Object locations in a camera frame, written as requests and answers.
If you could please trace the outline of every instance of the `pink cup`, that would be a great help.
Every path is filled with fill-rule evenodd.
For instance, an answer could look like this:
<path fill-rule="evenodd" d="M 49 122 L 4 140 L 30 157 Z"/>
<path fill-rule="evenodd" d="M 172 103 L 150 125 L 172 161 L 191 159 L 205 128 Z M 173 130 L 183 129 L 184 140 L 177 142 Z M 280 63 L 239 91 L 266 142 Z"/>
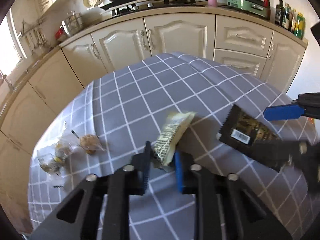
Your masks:
<path fill-rule="evenodd" d="M 217 6 L 217 0 L 208 0 L 208 5 L 209 6 L 213 6 L 213 7 L 216 7 Z"/>

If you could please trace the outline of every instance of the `gas stove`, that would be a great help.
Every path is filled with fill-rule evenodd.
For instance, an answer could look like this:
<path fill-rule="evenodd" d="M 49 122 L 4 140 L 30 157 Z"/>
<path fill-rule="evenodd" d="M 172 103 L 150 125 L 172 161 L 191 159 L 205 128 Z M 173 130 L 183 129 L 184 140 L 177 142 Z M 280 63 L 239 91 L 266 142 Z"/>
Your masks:
<path fill-rule="evenodd" d="M 122 16 L 137 11 L 163 7 L 200 6 L 196 0 L 120 0 L 101 6 L 112 17 Z"/>

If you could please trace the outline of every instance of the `yellow snack package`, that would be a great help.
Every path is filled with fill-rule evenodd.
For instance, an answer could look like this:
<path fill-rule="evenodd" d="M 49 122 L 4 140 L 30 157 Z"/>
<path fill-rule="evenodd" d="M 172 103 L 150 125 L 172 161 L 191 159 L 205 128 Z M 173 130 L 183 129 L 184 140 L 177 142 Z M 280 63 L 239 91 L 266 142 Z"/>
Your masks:
<path fill-rule="evenodd" d="M 189 127 L 195 114 L 195 112 L 169 114 L 154 146 L 155 158 L 161 165 L 168 166 L 171 163 L 176 145 Z"/>

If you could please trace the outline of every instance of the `table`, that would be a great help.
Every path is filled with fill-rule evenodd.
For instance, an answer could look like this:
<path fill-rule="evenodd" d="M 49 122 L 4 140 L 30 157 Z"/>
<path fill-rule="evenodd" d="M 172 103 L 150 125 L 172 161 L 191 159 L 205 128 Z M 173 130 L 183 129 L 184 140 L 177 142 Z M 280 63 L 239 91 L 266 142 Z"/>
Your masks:
<path fill-rule="evenodd" d="M 277 122 L 263 118 L 267 106 L 289 103 L 290 98 L 251 74 L 178 52 L 147 58 L 107 74 L 66 106 L 35 147 L 28 188 L 33 227 L 87 174 L 111 174 L 141 152 L 146 140 L 155 142 L 169 112 L 195 111 L 191 127 L 180 140 L 180 150 L 191 153 L 197 163 L 213 173 L 237 173 L 293 238 L 299 239 L 320 210 L 320 199 L 307 194 L 302 173 L 292 167 L 277 173 L 216 139 L 232 104 L 237 104 L 282 139 L 314 143 L 316 131 L 306 117 Z M 40 169 L 36 149 L 57 137 L 63 122 L 79 135 L 95 132 L 105 151 L 73 153 L 67 162 L 65 187 L 57 189 L 50 186 L 47 174 Z M 179 194 L 173 172 L 152 168 L 147 193 L 130 197 L 131 239 L 192 239 L 194 203 L 191 195 Z"/>

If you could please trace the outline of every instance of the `barcode label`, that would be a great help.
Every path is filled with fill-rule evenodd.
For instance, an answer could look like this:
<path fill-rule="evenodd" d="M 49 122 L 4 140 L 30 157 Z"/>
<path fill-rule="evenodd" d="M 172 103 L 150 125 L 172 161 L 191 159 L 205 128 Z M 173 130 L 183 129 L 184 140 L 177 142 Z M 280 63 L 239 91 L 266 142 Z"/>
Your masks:
<path fill-rule="evenodd" d="M 233 129 L 233 131 L 231 133 L 231 137 L 240 141 L 240 142 L 243 142 L 244 144 L 248 144 L 250 141 L 250 136 L 248 136 L 242 132 L 239 132 L 236 129 Z"/>

